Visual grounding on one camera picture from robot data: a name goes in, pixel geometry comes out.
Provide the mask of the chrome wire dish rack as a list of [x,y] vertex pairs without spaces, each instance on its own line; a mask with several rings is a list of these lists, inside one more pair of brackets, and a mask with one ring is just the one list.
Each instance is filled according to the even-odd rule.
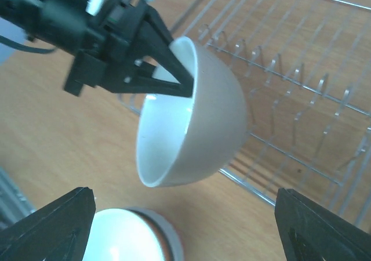
[[269,205],[293,188],[370,231],[370,0],[188,0],[171,26],[245,94],[248,136],[222,173]]

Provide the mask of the white ceramic bowl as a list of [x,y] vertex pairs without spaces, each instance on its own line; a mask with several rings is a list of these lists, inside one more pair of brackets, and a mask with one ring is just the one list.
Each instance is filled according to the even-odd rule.
[[140,207],[111,208],[94,215],[83,260],[184,260],[175,227]]
[[136,139],[136,166],[147,187],[206,179],[245,144],[248,113],[242,87],[214,53],[183,36],[170,50],[194,77],[191,97],[146,94]]

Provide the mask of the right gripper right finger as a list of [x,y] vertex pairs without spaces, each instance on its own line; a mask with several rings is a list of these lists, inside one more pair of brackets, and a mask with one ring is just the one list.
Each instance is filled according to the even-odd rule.
[[287,260],[370,260],[370,234],[291,188],[274,208]]

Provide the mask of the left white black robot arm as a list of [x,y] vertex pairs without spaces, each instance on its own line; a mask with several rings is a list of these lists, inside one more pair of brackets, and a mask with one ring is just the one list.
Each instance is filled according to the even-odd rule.
[[146,0],[106,0],[96,15],[88,0],[1,0],[1,17],[74,57],[64,90],[191,97],[194,77],[170,49],[173,37]]

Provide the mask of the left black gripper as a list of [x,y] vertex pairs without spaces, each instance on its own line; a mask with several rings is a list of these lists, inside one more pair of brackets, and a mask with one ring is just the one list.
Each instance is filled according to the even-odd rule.
[[170,50],[173,37],[159,13],[146,5],[139,40],[143,51],[157,61],[178,82],[155,79],[155,66],[149,63],[114,64],[114,49],[127,43],[110,14],[120,10],[128,17],[130,0],[104,0],[96,14],[87,7],[93,0],[40,0],[37,37],[74,56],[64,90],[80,95],[83,86],[100,85],[112,93],[156,93],[191,97],[194,78]]

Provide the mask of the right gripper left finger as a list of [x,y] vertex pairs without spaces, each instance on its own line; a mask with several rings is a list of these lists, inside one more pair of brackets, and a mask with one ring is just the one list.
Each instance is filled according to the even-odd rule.
[[1,230],[1,260],[82,260],[96,203],[77,187]]

